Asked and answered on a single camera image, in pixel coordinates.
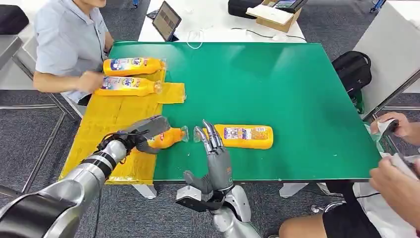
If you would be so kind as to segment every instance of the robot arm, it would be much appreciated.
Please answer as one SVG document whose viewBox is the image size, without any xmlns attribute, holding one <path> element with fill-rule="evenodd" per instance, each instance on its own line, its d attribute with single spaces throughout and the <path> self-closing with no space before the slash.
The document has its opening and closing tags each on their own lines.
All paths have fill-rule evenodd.
<svg viewBox="0 0 420 238">
<path fill-rule="evenodd" d="M 167 119 L 154 116 L 124 131 L 111 133 L 98 151 L 84 159 L 62 180 L 25 194 L 0 210 L 0 237 L 68 238 L 76 233 L 80 219 L 116 165 L 136 147 L 157 153 L 147 138 L 170 129 Z"/>
<path fill-rule="evenodd" d="M 198 212 L 210 211 L 214 226 L 229 238 L 260 238 L 250 223 L 251 209 L 244 189 L 233 184 L 230 155 L 223 146 L 214 126 L 203 120 L 209 137 L 200 127 L 195 127 L 195 136 L 204 144 L 207 153 L 209 173 L 197 178 L 190 171 L 184 172 L 184 179 L 190 185 L 178 190 L 176 203 Z M 202 200 L 202 193 L 213 196 Z"/>
</svg>

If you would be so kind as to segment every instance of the yellow cloth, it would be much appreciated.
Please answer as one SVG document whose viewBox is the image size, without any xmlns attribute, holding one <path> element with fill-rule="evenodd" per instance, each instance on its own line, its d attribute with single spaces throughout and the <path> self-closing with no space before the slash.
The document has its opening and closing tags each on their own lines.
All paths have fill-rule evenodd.
<svg viewBox="0 0 420 238">
<path fill-rule="evenodd" d="M 165 71 L 141 77 L 163 82 Z M 184 98 L 183 83 L 164 83 L 161 94 L 149 94 L 144 97 L 92 95 L 59 178 L 62 179 L 91 155 L 106 134 L 125 129 L 136 121 L 159 115 L 162 113 L 162 104 L 183 103 Z M 107 184 L 153 183 L 156 155 L 133 149 L 124 161 L 124 164 L 117 165 Z"/>
</svg>

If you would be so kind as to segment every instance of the human arm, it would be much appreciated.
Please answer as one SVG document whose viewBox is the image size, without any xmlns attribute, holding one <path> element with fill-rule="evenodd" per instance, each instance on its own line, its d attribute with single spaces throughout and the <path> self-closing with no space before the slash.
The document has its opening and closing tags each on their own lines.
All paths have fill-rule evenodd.
<svg viewBox="0 0 420 238">
<path fill-rule="evenodd" d="M 420 173 L 420 160 L 416 170 Z M 388 205 L 406 222 L 420 230 L 420 181 L 415 180 L 383 158 L 378 168 L 370 171 L 370 185 L 379 191 Z"/>
<path fill-rule="evenodd" d="M 37 18 L 37 63 L 34 87 L 41 92 L 59 93 L 78 90 L 92 93 L 101 87 L 103 75 L 96 72 L 78 72 L 77 47 L 60 25 Z"/>
<path fill-rule="evenodd" d="M 109 31 L 105 32 L 105 51 L 109 52 L 114 44 L 114 39 L 112 38 Z"/>
<path fill-rule="evenodd" d="M 35 72 L 34 87 L 45 93 L 61 93 L 78 90 L 92 93 L 102 86 L 104 75 L 86 71 L 80 77 L 56 76 L 50 73 Z"/>
<path fill-rule="evenodd" d="M 378 122 L 384 122 L 389 119 L 397 119 L 398 127 L 395 130 L 395 135 L 401 137 L 403 140 L 407 141 L 413 145 L 420 145 L 420 122 L 409 122 L 407 117 L 402 113 L 387 113 L 378 117 L 370 125 L 370 130 L 372 133 L 378 132 Z"/>
</svg>

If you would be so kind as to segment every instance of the tablet screen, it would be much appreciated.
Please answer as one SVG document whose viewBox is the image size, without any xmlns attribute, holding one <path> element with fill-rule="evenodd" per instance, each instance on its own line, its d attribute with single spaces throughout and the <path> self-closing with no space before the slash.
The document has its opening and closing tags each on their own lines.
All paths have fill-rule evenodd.
<svg viewBox="0 0 420 238">
<path fill-rule="evenodd" d="M 181 17 L 179 17 L 179 15 L 169 6 L 169 4 L 164 1 L 155 19 L 153 20 L 153 26 L 155 26 L 165 41 L 170 41 L 173 32 L 179 25 L 180 21 Z"/>
</svg>

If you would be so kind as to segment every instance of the table leg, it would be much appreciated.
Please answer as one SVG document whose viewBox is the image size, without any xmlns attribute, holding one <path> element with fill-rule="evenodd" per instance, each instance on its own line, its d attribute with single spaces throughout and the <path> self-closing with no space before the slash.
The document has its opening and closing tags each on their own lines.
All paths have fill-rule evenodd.
<svg viewBox="0 0 420 238">
<path fill-rule="evenodd" d="M 285 183 L 278 192 L 281 197 L 287 198 L 295 195 L 295 193 L 304 188 L 306 185 L 308 185 L 307 182 Z"/>
<path fill-rule="evenodd" d="M 154 185 L 133 184 L 133 187 L 145 198 L 153 199 L 156 197 L 156 189 Z"/>
<path fill-rule="evenodd" d="M 366 114 L 362 120 L 367 120 L 373 114 L 376 114 L 380 110 L 382 110 L 386 105 L 389 104 L 395 97 L 403 93 L 408 87 L 410 87 L 413 83 L 415 83 L 420 78 L 420 70 L 418 70 L 413 76 L 411 76 L 405 83 L 403 83 L 399 88 L 397 88 L 391 95 L 389 95 L 385 100 L 382 101 L 376 108 L 374 108 L 371 112 Z"/>
</svg>

